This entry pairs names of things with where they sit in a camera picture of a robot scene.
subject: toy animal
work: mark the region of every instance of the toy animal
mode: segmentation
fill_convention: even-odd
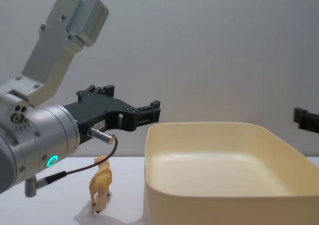
[[[94,159],[94,163],[97,163],[104,158],[106,158],[105,155],[100,155]],[[99,164],[98,166],[99,166],[99,171],[91,179],[91,182],[89,185],[92,206],[95,206],[94,196],[96,193],[98,194],[98,201],[96,205],[97,213],[99,213],[102,209],[102,201],[103,201],[104,195],[105,194],[107,196],[110,195],[109,186],[112,182],[112,171],[110,168],[110,162],[107,160]]]

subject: table surface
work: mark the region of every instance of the table surface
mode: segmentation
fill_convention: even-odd
[[[309,158],[319,166],[319,157]],[[93,163],[93,158],[67,158],[37,175],[38,179]],[[0,195],[0,219],[4,225],[146,225],[144,216],[144,158],[110,159],[113,182],[98,215],[90,204],[89,183],[97,171],[92,168],[72,174],[24,196],[24,183]]]

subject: cream plastic bin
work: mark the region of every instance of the cream plastic bin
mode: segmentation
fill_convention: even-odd
[[[145,156],[148,225],[319,225],[319,169],[246,123],[163,123]]]

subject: gray wall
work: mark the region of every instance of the gray wall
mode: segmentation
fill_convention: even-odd
[[[319,137],[296,129],[293,108],[319,112],[319,0],[103,0],[96,44],[76,55],[58,93],[114,84],[116,97],[162,102],[161,122],[262,125],[306,155]],[[18,75],[55,0],[0,0],[0,81]],[[117,155],[142,155],[148,128],[117,132]],[[76,155],[109,151],[92,141]]]

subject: black cable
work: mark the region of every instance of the black cable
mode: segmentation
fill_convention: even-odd
[[[42,188],[46,185],[49,185],[59,179],[62,179],[64,178],[65,176],[69,175],[69,174],[74,174],[74,173],[77,173],[77,172],[80,172],[80,171],[83,171],[83,170],[87,170],[87,169],[90,169],[92,167],[95,167],[95,166],[98,166],[99,164],[101,163],[104,163],[105,161],[107,161],[110,157],[112,157],[118,147],[118,138],[115,137],[114,138],[114,141],[115,141],[115,144],[114,144],[114,148],[113,150],[111,151],[111,153],[104,159],[102,159],[101,161],[98,161],[94,164],[91,164],[89,166],[86,166],[86,167],[83,167],[83,168],[80,168],[80,169],[76,169],[76,170],[72,170],[72,171],[69,171],[69,172],[66,172],[66,171],[62,171],[62,172],[59,172],[59,173],[56,173],[56,174],[53,174],[53,175],[50,175],[50,176],[47,176],[43,179],[40,179],[38,182],[37,182],[37,188]]]

